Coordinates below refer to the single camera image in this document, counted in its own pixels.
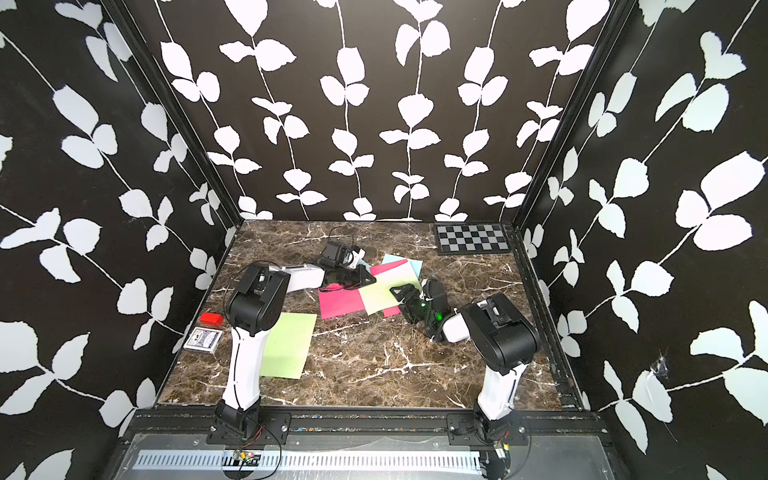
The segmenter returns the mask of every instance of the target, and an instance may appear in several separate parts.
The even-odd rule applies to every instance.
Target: checkerboard
[[[511,245],[500,223],[435,225],[438,255],[509,253]]]

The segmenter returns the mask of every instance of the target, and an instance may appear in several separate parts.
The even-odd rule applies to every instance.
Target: marble surface
[[[387,253],[423,260],[421,278],[439,278],[451,306],[503,292],[531,319],[512,254],[439,256],[430,225],[383,222],[247,221],[204,311],[221,311],[227,286],[232,288],[230,280],[244,265],[254,260],[281,265],[311,261],[337,225],[344,228],[336,229],[333,238],[349,243],[348,234],[353,234],[371,265],[381,263]],[[471,408],[482,387],[485,363],[471,340],[433,343],[421,325],[407,323],[402,315],[385,318],[381,312],[322,320],[316,290],[288,293],[283,312],[317,313],[318,318],[301,378],[262,377],[264,405]],[[160,402],[216,403],[227,383],[230,354],[229,333],[213,355],[182,350]],[[526,369],[515,402],[518,409],[561,409],[543,352]]]

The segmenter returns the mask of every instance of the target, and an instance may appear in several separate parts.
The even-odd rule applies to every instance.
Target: wall
[[[233,222],[100,5],[4,0],[0,31],[0,478],[94,478]]]
[[[636,478],[763,478],[768,4],[638,3],[526,249]]]
[[[511,218],[610,7],[126,3],[242,217],[281,220]]]

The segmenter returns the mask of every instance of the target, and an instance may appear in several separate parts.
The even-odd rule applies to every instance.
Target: light blue paper
[[[406,259],[405,257],[398,257],[397,255],[390,255],[389,253],[387,253],[384,256],[384,260],[382,260],[382,265],[385,263],[392,263],[392,262],[396,262],[397,260],[405,260],[405,259]],[[422,261],[408,259],[408,263],[411,264],[411,268],[413,268],[413,273],[415,273],[416,276],[421,276]]]

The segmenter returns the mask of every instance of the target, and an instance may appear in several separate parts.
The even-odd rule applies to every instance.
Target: light green paper
[[[389,289],[393,286],[405,285],[406,283],[411,283],[419,291],[422,290],[419,278],[413,272],[413,267],[408,262],[376,275],[376,283],[359,289],[362,304],[366,306],[366,312],[370,315],[371,313],[380,312],[385,308],[399,305],[399,302]]]
[[[314,313],[282,312],[266,338],[260,375],[301,378],[316,320]]]

